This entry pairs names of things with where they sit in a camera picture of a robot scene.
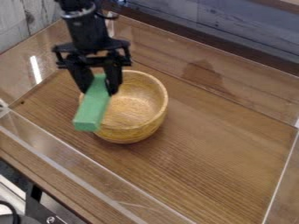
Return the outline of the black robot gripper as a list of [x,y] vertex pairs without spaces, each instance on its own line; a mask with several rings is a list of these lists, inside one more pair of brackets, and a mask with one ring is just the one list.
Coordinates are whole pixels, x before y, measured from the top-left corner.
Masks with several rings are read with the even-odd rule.
[[122,67],[132,63],[130,43],[108,35],[107,21],[118,17],[106,16],[99,8],[64,8],[62,18],[71,42],[52,48],[58,68],[68,69],[79,91],[86,94],[94,81],[90,67],[104,67],[107,91],[116,94],[123,84]]

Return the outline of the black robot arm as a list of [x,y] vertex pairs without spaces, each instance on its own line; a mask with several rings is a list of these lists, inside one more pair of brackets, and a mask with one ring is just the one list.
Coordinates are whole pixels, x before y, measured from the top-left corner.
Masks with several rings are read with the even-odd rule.
[[132,65],[130,42],[108,36],[102,0],[55,0],[60,17],[68,28],[71,42],[52,47],[59,69],[67,69],[83,94],[88,92],[95,75],[92,67],[106,72],[104,85],[114,95],[123,84],[123,67]]

